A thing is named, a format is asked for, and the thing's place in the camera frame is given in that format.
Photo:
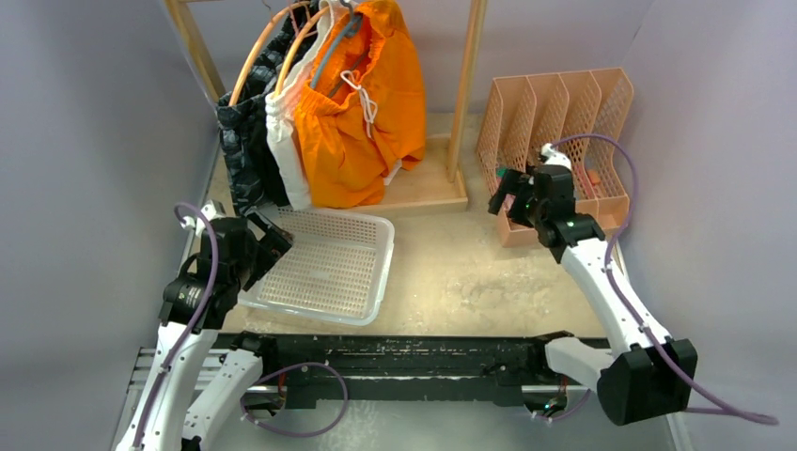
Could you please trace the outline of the dark camouflage shorts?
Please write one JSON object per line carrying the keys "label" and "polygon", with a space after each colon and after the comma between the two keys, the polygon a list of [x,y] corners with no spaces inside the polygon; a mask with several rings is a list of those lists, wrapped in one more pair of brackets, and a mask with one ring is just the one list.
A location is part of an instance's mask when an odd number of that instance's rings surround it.
{"label": "dark camouflage shorts", "polygon": [[221,149],[227,168],[228,185],[235,214],[247,216],[264,205],[286,206],[288,202],[277,163],[270,152],[265,125],[265,96],[273,92],[296,31],[319,11],[316,1],[285,16],[282,25],[262,47],[246,79],[238,103],[229,106],[231,92],[217,102]]}

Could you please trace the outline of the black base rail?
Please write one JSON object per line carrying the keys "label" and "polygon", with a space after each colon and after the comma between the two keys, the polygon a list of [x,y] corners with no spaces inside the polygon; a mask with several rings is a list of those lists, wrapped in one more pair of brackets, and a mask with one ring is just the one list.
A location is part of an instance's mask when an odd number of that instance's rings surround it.
{"label": "black base rail", "polygon": [[[325,363],[345,379],[351,401],[483,401],[499,407],[539,408],[580,383],[559,375],[544,347],[560,331],[537,336],[254,334],[243,344],[264,352],[265,374],[303,362]],[[290,371],[281,386],[289,400],[299,387],[310,406],[341,400],[336,378],[317,367]]]}

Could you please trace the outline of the white plastic basket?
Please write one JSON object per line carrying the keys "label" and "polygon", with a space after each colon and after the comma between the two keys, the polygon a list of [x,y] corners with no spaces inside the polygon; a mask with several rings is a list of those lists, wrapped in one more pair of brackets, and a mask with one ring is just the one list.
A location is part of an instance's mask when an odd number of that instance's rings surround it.
{"label": "white plastic basket", "polygon": [[280,208],[275,222],[292,248],[239,303],[297,317],[362,327],[377,316],[394,254],[395,227],[348,210]]}

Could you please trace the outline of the orange hanger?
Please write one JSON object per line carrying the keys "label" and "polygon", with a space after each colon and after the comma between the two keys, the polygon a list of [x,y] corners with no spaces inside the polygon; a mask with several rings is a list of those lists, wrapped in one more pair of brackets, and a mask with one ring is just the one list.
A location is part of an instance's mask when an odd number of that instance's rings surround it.
{"label": "orange hanger", "polygon": [[271,16],[271,19],[264,26],[263,30],[261,31],[261,33],[259,34],[258,38],[254,42],[254,44],[253,44],[248,56],[246,57],[243,65],[242,65],[242,68],[241,68],[241,70],[239,72],[238,78],[237,78],[237,80],[236,80],[236,82],[235,82],[235,84],[233,86],[233,89],[232,89],[230,97],[229,97],[229,101],[228,101],[228,105],[229,106],[233,106],[233,105],[238,103],[238,100],[239,100],[239,98],[241,96],[243,87],[244,87],[246,79],[247,79],[247,77],[248,77],[248,75],[250,73],[250,70],[254,66],[254,63],[255,63],[257,57],[259,56],[262,47],[266,44],[266,40],[271,35],[273,29],[280,23],[280,21],[285,16],[287,16],[294,9],[297,9],[299,7],[308,6],[309,4],[310,4],[309,1],[294,2],[294,3],[289,4],[285,8],[281,9],[280,11],[274,13]]}
{"label": "orange hanger", "polygon": [[282,93],[285,80],[291,68],[291,64],[299,50],[299,47],[302,45],[305,37],[311,32],[311,30],[314,28],[317,22],[327,14],[327,11],[329,9],[330,9],[329,6],[320,8],[319,12],[313,15],[311,18],[309,18],[306,21],[303,28],[295,35],[295,40],[292,42],[291,46],[289,47],[289,50],[283,61],[281,71],[278,74],[273,92],[275,95],[280,95]]}

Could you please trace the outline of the orange hanger left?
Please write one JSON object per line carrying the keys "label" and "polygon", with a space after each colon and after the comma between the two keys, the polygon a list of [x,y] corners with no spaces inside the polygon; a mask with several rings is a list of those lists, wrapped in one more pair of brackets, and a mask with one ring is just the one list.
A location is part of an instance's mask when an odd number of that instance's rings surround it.
{"label": "orange hanger left", "polygon": [[238,78],[237,78],[237,80],[236,80],[236,82],[235,82],[235,84],[233,86],[233,89],[232,89],[230,97],[229,97],[229,101],[228,101],[228,105],[229,106],[233,106],[233,105],[238,103],[238,100],[239,100],[239,98],[241,96],[243,87],[244,87],[246,79],[247,79],[247,77],[248,77],[248,75],[250,73],[250,70],[254,66],[254,63],[255,63],[257,57],[259,56],[262,47],[266,44],[266,40],[271,35],[273,29],[280,23],[280,21],[285,16],[287,16],[294,9],[297,9],[299,7],[308,6],[309,4],[310,4],[309,1],[294,2],[294,3],[289,4],[285,8],[281,9],[280,11],[274,13],[271,16],[271,19],[264,26],[263,30],[261,31],[261,33],[259,34],[258,38],[254,42],[254,44],[253,44],[248,56],[246,57],[243,65],[242,65],[242,68],[241,68],[241,70],[239,72]]}

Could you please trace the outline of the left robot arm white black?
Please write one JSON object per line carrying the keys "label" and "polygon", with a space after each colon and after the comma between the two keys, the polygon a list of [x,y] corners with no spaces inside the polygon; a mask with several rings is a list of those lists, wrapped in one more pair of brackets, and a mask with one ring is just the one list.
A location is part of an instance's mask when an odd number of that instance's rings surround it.
{"label": "left robot arm white black", "polygon": [[179,203],[174,212],[200,249],[164,288],[155,355],[118,450],[208,450],[245,390],[280,371],[274,342],[242,333],[209,384],[196,389],[240,292],[288,253],[292,236],[258,213],[228,217],[212,202]]}

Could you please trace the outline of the white shorts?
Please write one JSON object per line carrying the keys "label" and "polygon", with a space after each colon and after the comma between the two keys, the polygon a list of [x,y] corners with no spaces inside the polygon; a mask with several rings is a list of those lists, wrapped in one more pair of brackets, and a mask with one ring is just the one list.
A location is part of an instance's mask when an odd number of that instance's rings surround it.
{"label": "white shorts", "polygon": [[283,181],[289,205],[294,210],[305,210],[312,206],[309,185],[305,176],[298,135],[295,130],[294,112],[298,106],[303,85],[308,81],[313,64],[320,49],[330,36],[332,27],[346,14],[346,8],[335,1],[321,1],[320,8],[329,6],[311,32],[307,50],[299,50],[291,64],[280,95],[273,92],[265,97],[266,141]]}

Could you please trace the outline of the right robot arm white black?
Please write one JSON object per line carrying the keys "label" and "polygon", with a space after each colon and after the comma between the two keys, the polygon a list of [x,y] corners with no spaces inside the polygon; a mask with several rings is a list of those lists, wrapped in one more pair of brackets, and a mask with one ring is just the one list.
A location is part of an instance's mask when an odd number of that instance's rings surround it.
{"label": "right robot arm white black", "polygon": [[539,243],[586,296],[610,349],[594,349],[572,336],[555,338],[530,353],[527,368],[537,381],[566,376],[595,394],[617,426],[686,410],[697,352],[688,339],[674,339],[630,283],[617,274],[612,249],[598,221],[576,209],[571,171],[544,164],[530,173],[508,169],[488,211],[534,229]]}

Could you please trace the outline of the orange shorts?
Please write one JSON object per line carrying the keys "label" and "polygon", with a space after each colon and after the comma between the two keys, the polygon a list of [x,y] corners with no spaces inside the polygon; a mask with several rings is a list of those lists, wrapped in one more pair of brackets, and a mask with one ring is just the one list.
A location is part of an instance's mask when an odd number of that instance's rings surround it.
{"label": "orange shorts", "polygon": [[320,49],[294,112],[312,204],[378,204],[396,168],[426,156],[426,94],[399,4],[346,11]]}

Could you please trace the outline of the pink plastic file organizer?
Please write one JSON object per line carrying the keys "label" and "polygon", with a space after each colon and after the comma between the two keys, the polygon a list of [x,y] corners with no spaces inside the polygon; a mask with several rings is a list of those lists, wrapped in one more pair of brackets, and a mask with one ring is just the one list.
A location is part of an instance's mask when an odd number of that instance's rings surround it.
{"label": "pink plastic file organizer", "polygon": [[621,68],[497,77],[487,101],[476,156],[494,194],[505,168],[541,162],[540,148],[561,138],[572,162],[576,209],[611,235],[630,209],[614,165],[617,140],[633,103],[633,84]]}

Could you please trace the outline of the orange hanger right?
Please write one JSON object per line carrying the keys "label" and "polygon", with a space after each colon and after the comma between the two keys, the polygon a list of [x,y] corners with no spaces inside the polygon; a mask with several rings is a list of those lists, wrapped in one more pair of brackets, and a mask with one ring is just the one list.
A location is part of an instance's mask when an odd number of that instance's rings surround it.
{"label": "orange hanger right", "polygon": [[314,28],[317,22],[327,14],[327,11],[329,9],[330,9],[329,6],[320,8],[319,12],[313,15],[311,18],[309,18],[306,21],[303,28],[295,35],[295,40],[292,42],[291,46],[289,47],[289,50],[283,61],[281,71],[278,74],[273,92],[275,95],[280,95],[282,93],[285,80],[291,68],[291,64],[299,50],[299,47],[302,45],[305,37],[311,32],[311,30]]}

